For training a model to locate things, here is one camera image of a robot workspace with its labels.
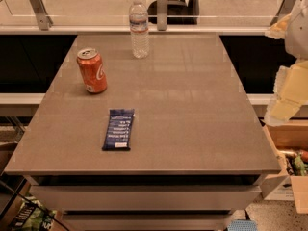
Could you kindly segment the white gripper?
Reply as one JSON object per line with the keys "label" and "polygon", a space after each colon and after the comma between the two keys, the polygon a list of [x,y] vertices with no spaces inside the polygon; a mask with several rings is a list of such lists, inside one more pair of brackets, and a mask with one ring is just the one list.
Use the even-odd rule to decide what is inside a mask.
{"label": "white gripper", "polygon": [[[297,59],[308,59],[307,6],[300,5],[291,14],[279,19],[265,31],[265,36],[271,39],[285,39],[287,53]],[[269,126],[281,126],[308,101],[308,61],[296,61],[290,67],[280,66],[276,73],[273,92],[264,122]]]}

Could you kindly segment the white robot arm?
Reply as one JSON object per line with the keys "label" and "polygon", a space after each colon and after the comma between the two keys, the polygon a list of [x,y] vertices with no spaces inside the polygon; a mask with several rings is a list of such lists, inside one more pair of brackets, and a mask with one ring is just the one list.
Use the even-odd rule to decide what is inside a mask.
{"label": "white robot arm", "polygon": [[265,35],[284,39],[286,52],[295,57],[294,64],[281,65],[275,76],[273,97],[264,115],[264,122],[275,127],[288,122],[308,101],[308,0],[270,26]]}

